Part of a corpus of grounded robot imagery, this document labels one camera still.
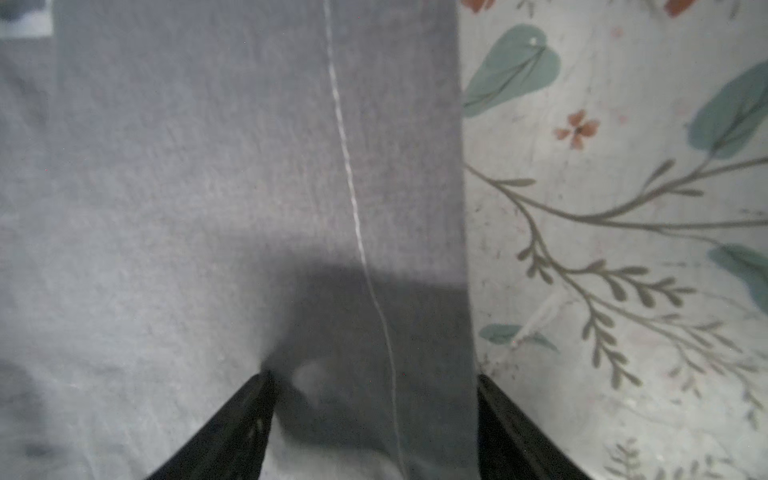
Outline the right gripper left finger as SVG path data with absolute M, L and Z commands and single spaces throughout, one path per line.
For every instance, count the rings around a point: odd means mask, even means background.
M 271 373 L 251 377 L 148 480 L 257 480 L 277 400 Z

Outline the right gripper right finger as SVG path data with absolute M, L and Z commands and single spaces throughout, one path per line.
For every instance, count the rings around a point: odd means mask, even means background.
M 481 479 L 589 479 L 485 374 L 478 376 L 477 398 Z

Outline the plain grey pillowcase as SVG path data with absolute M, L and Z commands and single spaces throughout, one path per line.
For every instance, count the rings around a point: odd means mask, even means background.
M 1 475 L 475 479 L 452 1 L 1 5 Z

